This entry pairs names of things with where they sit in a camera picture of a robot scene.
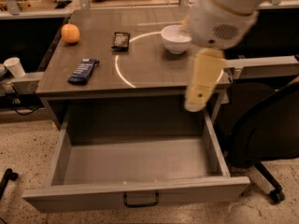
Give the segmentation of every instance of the terrazzo floor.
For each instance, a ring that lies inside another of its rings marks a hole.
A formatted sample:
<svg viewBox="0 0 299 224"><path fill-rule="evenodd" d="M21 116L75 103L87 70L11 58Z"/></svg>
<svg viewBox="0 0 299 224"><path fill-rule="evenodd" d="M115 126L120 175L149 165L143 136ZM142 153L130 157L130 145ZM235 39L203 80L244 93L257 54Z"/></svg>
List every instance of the terrazzo floor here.
<svg viewBox="0 0 299 224"><path fill-rule="evenodd" d="M266 193L272 189L271 185L250 168L232 171L232 175L247 175L251 185L231 203L42 214L21 196L25 189L38 189L45 184L58 135L46 111L25 117L0 112L0 176L7 168L19 174L16 181L8 182L0 201L0 218L7 224L299 223L298 159L265 164L284 188L286 200L280 204L269 201Z"/></svg>

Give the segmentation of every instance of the bowl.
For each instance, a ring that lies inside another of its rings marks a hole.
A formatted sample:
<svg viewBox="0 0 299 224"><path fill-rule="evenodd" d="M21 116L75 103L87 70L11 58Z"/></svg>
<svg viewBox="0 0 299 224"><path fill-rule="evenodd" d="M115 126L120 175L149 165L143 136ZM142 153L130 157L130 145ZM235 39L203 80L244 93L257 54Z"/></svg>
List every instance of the bowl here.
<svg viewBox="0 0 299 224"><path fill-rule="evenodd" d="M188 49L192 38L181 29L181 25L166 26L161 31L162 42L173 54L180 54Z"/></svg>

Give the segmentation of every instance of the white cup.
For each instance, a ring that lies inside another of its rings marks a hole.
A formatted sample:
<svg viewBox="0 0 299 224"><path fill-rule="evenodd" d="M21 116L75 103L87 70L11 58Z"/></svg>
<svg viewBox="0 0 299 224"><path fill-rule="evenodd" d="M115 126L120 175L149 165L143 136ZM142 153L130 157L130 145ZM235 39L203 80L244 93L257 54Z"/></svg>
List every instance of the white cup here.
<svg viewBox="0 0 299 224"><path fill-rule="evenodd" d="M4 61L4 66L10 71L15 78L25 76L25 72L21 66L20 59L18 57L11 57Z"/></svg>

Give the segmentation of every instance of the open drawer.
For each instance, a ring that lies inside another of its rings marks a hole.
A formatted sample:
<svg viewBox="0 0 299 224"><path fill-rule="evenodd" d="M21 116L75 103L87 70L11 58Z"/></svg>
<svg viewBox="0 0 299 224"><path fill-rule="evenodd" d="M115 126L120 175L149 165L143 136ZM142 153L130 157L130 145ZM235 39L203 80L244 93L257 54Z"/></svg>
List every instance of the open drawer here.
<svg viewBox="0 0 299 224"><path fill-rule="evenodd" d="M230 177L208 113L179 95L72 101L45 188L23 198L41 212L224 202Z"/></svg>

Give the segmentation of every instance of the desk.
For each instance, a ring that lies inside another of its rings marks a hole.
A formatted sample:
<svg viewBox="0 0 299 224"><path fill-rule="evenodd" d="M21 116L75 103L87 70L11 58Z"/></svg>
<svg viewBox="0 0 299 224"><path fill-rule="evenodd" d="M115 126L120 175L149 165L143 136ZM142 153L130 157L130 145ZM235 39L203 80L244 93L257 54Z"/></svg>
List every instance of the desk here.
<svg viewBox="0 0 299 224"><path fill-rule="evenodd" d="M23 198L41 212L229 201L249 184L231 177L208 113L183 108L188 63L157 32L186 8L75 11L82 38L60 41L37 94L59 127L49 178ZM111 49L131 33L128 52ZM67 83L82 58L100 60L86 86ZM223 79L219 91L229 86Z"/></svg>

